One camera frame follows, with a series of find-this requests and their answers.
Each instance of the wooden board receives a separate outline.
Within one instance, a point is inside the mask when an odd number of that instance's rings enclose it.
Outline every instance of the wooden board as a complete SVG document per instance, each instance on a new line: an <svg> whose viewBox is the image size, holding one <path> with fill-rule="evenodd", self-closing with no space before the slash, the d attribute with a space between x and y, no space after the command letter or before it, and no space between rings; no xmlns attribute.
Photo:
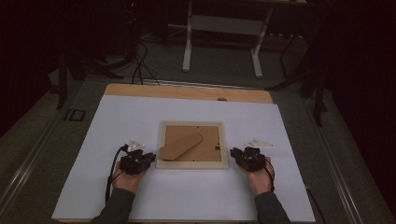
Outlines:
<svg viewBox="0 0 396 224"><path fill-rule="evenodd" d="M268 91L220 89L179 86L149 86L131 84L109 84L105 95L144 96L190 100L215 100L224 98L230 102L272 104Z"/></svg>
<svg viewBox="0 0 396 224"><path fill-rule="evenodd" d="M202 136L203 141L193 142L195 133ZM160 169L226 169L228 168L227 147L221 122L194 121L163 121L161 124L159 148L189 140L189 148L176 147L178 156L172 160L162 160L160 150L157 168Z"/></svg>

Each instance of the white table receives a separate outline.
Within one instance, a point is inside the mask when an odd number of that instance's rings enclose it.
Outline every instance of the white table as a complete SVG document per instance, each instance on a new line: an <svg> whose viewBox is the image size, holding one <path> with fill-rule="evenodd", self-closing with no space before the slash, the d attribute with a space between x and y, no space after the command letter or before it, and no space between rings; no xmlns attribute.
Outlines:
<svg viewBox="0 0 396 224"><path fill-rule="evenodd" d="M291 221L314 222L277 105L104 95L52 218L89 220L105 205L106 178L119 147L133 137L157 152L162 120L221 121L228 148L259 138L276 145L275 193ZM136 193L133 221L253 221L248 182L228 156L227 170L160 170L155 163Z"/></svg>

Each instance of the wooden picture frame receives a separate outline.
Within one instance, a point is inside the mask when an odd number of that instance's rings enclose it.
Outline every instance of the wooden picture frame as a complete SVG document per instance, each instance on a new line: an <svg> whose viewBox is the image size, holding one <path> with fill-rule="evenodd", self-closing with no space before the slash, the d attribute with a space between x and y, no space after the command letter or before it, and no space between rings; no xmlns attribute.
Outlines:
<svg viewBox="0 0 396 224"><path fill-rule="evenodd" d="M161 151L159 150L159 157L157 158L157 168L158 169L227 169L228 168L228 158L227 158L227 146L224 138L224 129L222 122L204 122L204 121L172 121L172 120L164 120L161 122L160 126L160 140L159 147L162 148L166 144L166 135L167 129L171 127L180 127L187 129L189 128L201 128L202 132L204 130L212 130L212 128L217 129L217 135L214 136L214 132L209 132L211 134L210 138L217 137L218 143L216 145L216 150L218 151L218 156L213 156L213 161L211 159L199 158L198 161L165 161L161 158ZM204 141L202 143L197 144L196 147L205 146Z"/></svg>

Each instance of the floor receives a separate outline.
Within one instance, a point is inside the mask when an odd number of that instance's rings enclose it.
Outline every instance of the floor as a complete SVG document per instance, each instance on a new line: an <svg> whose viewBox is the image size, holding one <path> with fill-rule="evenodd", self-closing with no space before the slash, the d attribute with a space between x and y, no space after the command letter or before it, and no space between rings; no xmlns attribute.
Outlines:
<svg viewBox="0 0 396 224"><path fill-rule="evenodd" d="M287 40L281 36L264 39L260 53L264 78L257 79L248 48L224 43L215 43L217 47L213 48L199 38L200 34L196 34L193 43L191 70L182 72L183 32L176 30L167 42L152 35L142 38L141 43L148 49L142 67L145 84L155 85L157 79L160 85L263 90L285 79L278 57ZM299 39L285 55L288 71L299 62L305 48ZM141 57L144 52L143 45L139 45ZM69 77L68 101L61 110L56 110L57 95L47 93L0 139L4 155L0 158L0 190L6 193L0 203L0 222L59 223L51 219L53 209L106 85L131 83L135 67L133 64L116 70L124 76L117 80L99 76L90 68L84 81ZM57 71L49 75L56 84ZM332 94L325 92L327 112L322 113L323 127L318 127L312 118L313 100L299 96L300 86L297 83L271 94L280 108L303 180L314 195L310 200L316 223L396 223L332 101ZM64 120L68 109L85 110L87 114L83 121ZM11 182L15 176L20 183Z"/></svg>

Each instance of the dark background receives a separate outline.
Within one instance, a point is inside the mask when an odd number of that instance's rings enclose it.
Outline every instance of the dark background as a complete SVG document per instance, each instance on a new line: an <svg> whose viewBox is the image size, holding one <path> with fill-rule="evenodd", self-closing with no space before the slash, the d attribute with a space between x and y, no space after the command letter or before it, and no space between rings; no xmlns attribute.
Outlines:
<svg viewBox="0 0 396 224"><path fill-rule="evenodd" d="M0 136L51 88L47 74L58 66L63 41L90 57L123 53L123 5L108 0L91 1L91 7L89 3L1 3ZM392 1L338 1L336 5L341 10L333 14L331 28L320 37L326 54L326 43L341 36L328 64L326 87L396 216L396 6ZM166 36L167 23L186 22L184 0L148 0L137 6L145 29L159 36ZM277 10L270 21L270 33L288 36L297 32L293 18L299 18L299 13L290 13L287 7ZM241 15L257 14L245 11Z"/></svg>

